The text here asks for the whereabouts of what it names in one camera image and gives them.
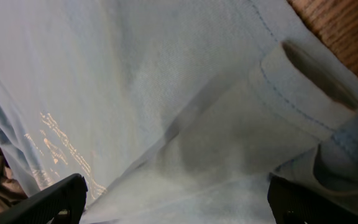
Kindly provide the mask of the light blue printed t-shirt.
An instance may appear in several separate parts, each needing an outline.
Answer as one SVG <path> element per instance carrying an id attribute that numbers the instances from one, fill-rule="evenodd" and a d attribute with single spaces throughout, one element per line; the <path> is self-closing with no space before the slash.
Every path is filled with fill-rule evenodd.
<path id="1" fill-rule="evenodd" d="M 358 216 L 358 78 L 286 1 L 0 1 L 0 148 L 82 223 L 273 223 L 272 175 Z"/>

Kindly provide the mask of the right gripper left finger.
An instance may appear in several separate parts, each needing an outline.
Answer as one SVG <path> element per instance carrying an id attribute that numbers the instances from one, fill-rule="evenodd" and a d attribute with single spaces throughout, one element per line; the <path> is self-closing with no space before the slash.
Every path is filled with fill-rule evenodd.
<path id="1" fill-rule="evenodd" d="M 79 224 L 85 209 L 87 184 L 72 174 L 0 213 L 0 224 Z"/>

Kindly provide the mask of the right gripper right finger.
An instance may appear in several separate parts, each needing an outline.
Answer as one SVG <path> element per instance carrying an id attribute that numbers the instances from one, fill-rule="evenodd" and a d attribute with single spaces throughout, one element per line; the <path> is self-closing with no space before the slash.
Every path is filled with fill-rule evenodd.
<path id="1" fill-rule="evenodd" d="M 358 215 L 281 177 L 271 177 L 267 200 L 277 224 L 358 224 Z"/>

